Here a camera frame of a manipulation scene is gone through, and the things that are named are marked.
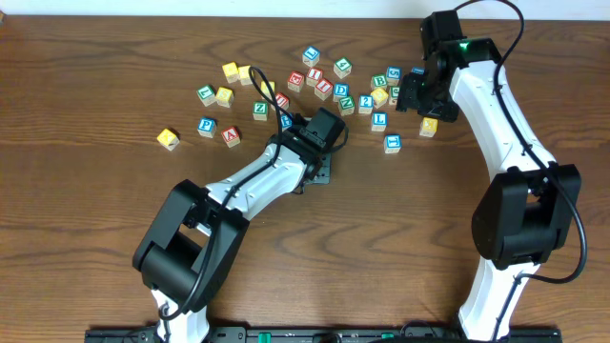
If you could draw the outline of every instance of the wooden toy block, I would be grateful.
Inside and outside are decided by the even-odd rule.
[[[400,151],[402,144],[400,143],[400,136],[397,134],[390,134],[385,136],[383,141],[383,148],[385,153],[397,153]]]
[[[239,67],[239,82],[241,82],[242,86],[252,84],[252,80],[250,79],[250,66]]]
[[[272,91],[275,92],[275,82],[269,81],[269,84],[271,85]],[[267,97],[271,99],[271,94],[269,93],[269,90],[267,89],[267,84],[263,81],[260,81],[260,90],[263,92],[263,94],[267,95]]]
[[[161,143],[161,145],[169,151],[172,151],[175,147],[178,146],[178,143],[180,143],[177,134],[173,133],[170,129],[164,129],[156,137],[156,140],[159,141],[159,143]]]
[[[285,131],[286,129],[290,128],[293,125],[293,120],[286,114],[282,114],[279,117],[279,119],[281,120],[283,131]]]
[[[350,86],[346,84],[336,84],[333,91],[333,101],[337,102],[350,93]]]
[[[388,67],[385,72],[385,78],[388,82],[388,86],[398,86],[400,82],[400,76],[402,76],[402,69],[399,67]]]
[[[230,127],[222,132],[222,139],[229,148],[236,146],[241,142],[239,139],[239,133],[235,127]]]
[[[347,58],[343,57],[335,62],[335,67],[333,68],[333,70],[335,71],[336,76],[342,79],[345,76],[349,75],[350,72],[352,72],[352,62],[350,62],[350,60],[348,60]]]
[[[288,89],[291,91],[300,92],[305,86],[305,75],[300,72],[293,71],[288,78]]]
[[[373,112],[373,96],[360,95],[358,114],[371,114]]]
[[[214,134],[216,133],[216,123],[210,118],[201,118],[197,131],[199,131],[199,134],[204,137],[214,138]]]
[[[375,112],[371,120],[371,131],[385,131],[388,126],[388,113]]]
[[[201,90],[197,91],[197,95],[205,107],[208,107],[216,102],[214,89],[210,85],[207,85]]]
[[[315,85],[317,85],[317,83],[320,82],[323,75],[324,75],[324,71],[321,71],[316,68],[310,68],[309,71],[307,71],[307,79],[306,79],[307,86],[315,87]]]
[[[322,101],[328,99],[332,92],[333,84],[327,79],[321,79],[320,82],[315,85],[314,93],[318,98],[322,99]]]
[[[303,52],[303,63],[311,68],[320,60],[320,51],[314,47],[309,47]]]
[[[290,99],[281,92],[275,95],[275,100],[277,101],[277,105],[284,110],[287,110],[290,106]]]
[[[218,92],[216,93],[216,102],[218,103],[218,105],[230,108],[233,104],[233,100],[233,91],[224,87],[220,87],[218,89]]]
[[[388,104],[396,105],[398,103],[398,94],[400,93],[400,87],[390,87],[390,100]]]
[[[339,100],[339,113],[341,115],[354,114],[355,108],[356,104],[353,97],[347,96]]]
[[[388,102],[388,92],[383,89],[376,89],[371,92],[371,96],[373,96],[373,100],[375,102],[375,108],[378,109],[381,106],[385,105]]]
[[[227,76],[227,82],[233,83],[239,81],[239,69],[235,62],[222,66],[222,70],[225,72],[225,76]]]
[[[438,120],[424,117],[419,126],[419,135],[424,137],[434,137],[437,133]]]
[[[388,80],[385,79],[384,74],[375,75],[371,78],[371,91],[376,89],[383,89],[384,91],[388,89]]]
[[[264,101],[254,101],[254,107],[252,109],[252,114],[254,116],[254,120],[267,121],[268,113],[269,113],[269,104],[267,104]]]

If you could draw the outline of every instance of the wooden table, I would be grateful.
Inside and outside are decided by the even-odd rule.
[[[390,65],[422,66],[418,20],[8,17],[0,28],[0,315],[2,341],[78,342],[91,326],[139,326],[156,308],[132,253],[170,189],[203,186],[262,152],[275,120],[255,122],[252,87],[231,84],[228,110],[195,90],[226,86],[220,66],[256,65],[312,114],[312,88],[287,90],[301,52],[322,51],[330,80],[346,56],[352,94]],[[463,23],[504,51],[514,21]],[[528,284],[513,325],[559,326],[565,342],[610,339],[610,24],[529,22],[509,59],[515,97],[561,163],[582,175],[590,258],[569,285]],[[389,112],[403,148],[386,155],[370,117],[347,117],[350,141],[331,185],[285,195],[252,222],[213,322],[253,326],[399,326],[448,322],[473,282],[470,218],[489,183],[463,115],[418,137],[421,117]],[[200,137],[202,115],[237,125],[242,143]],[[175,151],[155,137],[178,130]],[[540,273],[576,266],[576,230]]]

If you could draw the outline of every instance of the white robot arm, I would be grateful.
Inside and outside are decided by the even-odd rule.
[[[491,341],[509,333],[509,321],[527,279],[552,250],[560,248],[572,220],[521,141],[495,94],[494,74],[500,55],[489,38],[462,35],[456,10],[434,12],[420,26],[426,69],[403,79],[396,109],[453,122],[462,110],[485,158],[491,185],[473,215],[473,238],[481,258],[472,290],[457,317],[468,339]],[[508,87],[504,67],[500,94],[509,115],[535,156],[576,201],[576,167],[558,166],[530,129]],[[528,203],[528,195],[538,198]],[[502,315],[505,302],[510,298]],[[498,319],[498,334],[494,330]]]
[[[210,329],[207,304],[226,279],[250,220],[279,196],[316,178],[324,154],[332,151],[344,128],[340,118],[324,109],[311,121],[297,117],[280,145],[272,138],[274,143],[241,171],[204,189],[185,180],[172,190],[133,256],[159,311],[177,314],[161,319],[156,329],[160,339],[199,343],[205,338]],[[206,246],[179,232],[181,224],[207,234]],[[208,249],[209,264],[202,268]],[[193,299],[187,301],[190,293]]]

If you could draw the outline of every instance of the white arm segment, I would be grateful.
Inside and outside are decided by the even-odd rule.
[[[267,164],[275,155],[275,149],[277,149],[276,144],[268,145],[263,154],[246,168],[220,182],[207,185],[206,188],[210,191],[208,196],[218,204],[222,204],[231,186]],[[301,182],[306,168],[307,166],[300,160],[297,153],[281,147],[275,164],[237,190],[233,199],[227,204],[227,208],[238,209],[243,213],[244,218],[252,220],[280,195],[292,192]],[[210,230],[205,226],[199,224],[196,228],[210,235]],[[152,296],[159,308],[166,304],[169,305],[168,313],[173,313],[177,309],[176,303],[162,292],[152,291]],[[201,343],[210,330],[210,324],[206,319],[206,309],[207,307],[204,307],[197,313],[180,314],[176,319],[170,320],[167,325],[171,334],[166,343]],[[159,322],[157,335],[161,339],[165,337],[163,321]]]
[[[489,171],[490,181],[499,172],[510,167],[518,167],[522,172],[537,170],[539,167],[517,140],[508,121],[504,117],[498,99],[494,95],[494,61],[474,62],[468,68],[457,68],[451,80],[449,92],[453,100],[464,112],[475,134]],[[498,81],[502,85],[501,94],[508,111],[532,150],[542,162],[548,165],[555,158],[545,150],[532,129],[527,124],[523,112],[517,105],[506,81],[506,71],[501,68]]]
[[[451,81],[450,93],[453,100],[464,112],[473,129],[475,138],[487,163],[490,180],[497,173],[506,172],[510,167],[518,167],[522,172],[537,170],[539,167],[523,153],[515,133],[511,129],[498,99],[494,95],[493,77],[496,63],[493,61],[470,63],[468,68],[456,69]],[[540,144],[519,109],[506,81],[504,67],[498,81],[502,85],[501,94],[512,118],[532,150],[542,162],[555,161],[551,153]],[[478,262],[477,275],[468,299],[459,309],[459,321],[468,339],[492,340],[499,313],[519,272],[534,273],[539,265],[522,263],[510,266],[505,271],[496,269],[492,261],[483,257]],[[509,332],[513,310],[519,301],[527,279],[517,287],[498,331],[498,338]]]

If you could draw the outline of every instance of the yellow block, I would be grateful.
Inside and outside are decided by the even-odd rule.
[[[373,96],[375,102],[382,103],[388,99],[389,95],[388,92],[384,91],[383,89],[376,89],[371,92],[371,96]]]
[[[162,146],[169,150],[173,150],[173,148],[178,144],[178,137],[169,129],[163,130],[157,137],[156,140],[161,143]]]
[[[271,85],[271,89],[275,92],[275,82],[269,81],[269,84]],[[267,90],[267,84],[263,81],[260,81],[260,90],[263,93],[265,93],[265,95],[269,96],[269,90]]]
[[[237,70],[237,64],[235,62],[231,62],[222,66],[222,70],[225,72],[225,76],[227,77],[239,74],[239,71]]]
[[[229,102],[231,100],[231,96],[233,96],[233,91],[220,87],[216,93],[216,101]]]
[[[250,66],[239,67],[239,78],[250,80]]]

